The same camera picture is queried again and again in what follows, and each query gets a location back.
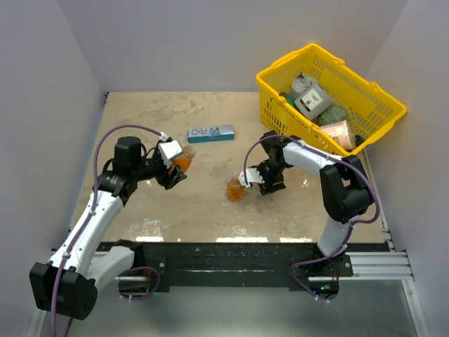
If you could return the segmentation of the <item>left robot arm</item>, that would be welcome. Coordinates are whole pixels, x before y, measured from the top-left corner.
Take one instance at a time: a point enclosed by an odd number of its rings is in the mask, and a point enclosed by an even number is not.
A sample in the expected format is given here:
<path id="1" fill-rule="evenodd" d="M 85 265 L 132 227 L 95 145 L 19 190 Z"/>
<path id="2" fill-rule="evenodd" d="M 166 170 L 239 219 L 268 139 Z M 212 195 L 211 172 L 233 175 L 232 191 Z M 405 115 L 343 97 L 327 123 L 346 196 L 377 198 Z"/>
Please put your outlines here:
<path id="1" fill-rule="evenodd" d="M 115 277 L 138 275 L 145 268 L 139 244 L 121 240 L 101 258 L 95 252 L 113 220 L 139 182 L 155 179 L 169 190 L 186 179 L 180 159 L 185 148 L 162 136 L 151 155 L 138 137 L 120 137 L 114 156 L 96 174 L 96 184 L 77 224 L 47 263 L 35 263 L 29 280 L 36 306 L 78 320 L 89 316 L 98 294 Z"/>

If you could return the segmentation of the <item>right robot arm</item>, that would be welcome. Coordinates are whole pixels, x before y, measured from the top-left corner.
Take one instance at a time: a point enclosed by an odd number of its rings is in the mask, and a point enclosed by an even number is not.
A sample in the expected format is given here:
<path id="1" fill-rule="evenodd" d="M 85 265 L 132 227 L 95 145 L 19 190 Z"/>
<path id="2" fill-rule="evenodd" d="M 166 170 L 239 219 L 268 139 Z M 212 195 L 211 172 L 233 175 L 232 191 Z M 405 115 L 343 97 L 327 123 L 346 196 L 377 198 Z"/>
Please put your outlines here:
<path id="1" fill-rule="evenodd" d="M 260 138 L 268 158 L 253 168 L 262 182 L 260 193 L 272 194 L 286 188 L 283 172 L 298 167 L 319 177 L 328 220 L 316 244 L 314 271 L 322 276 L 337 268 L 336 256 L 347 246 L 355 224 L 377 201 L 373 187 L 358 157 L 341 157 L 320 151 L 296 137 L 281 137 L 273 131 Z"/>

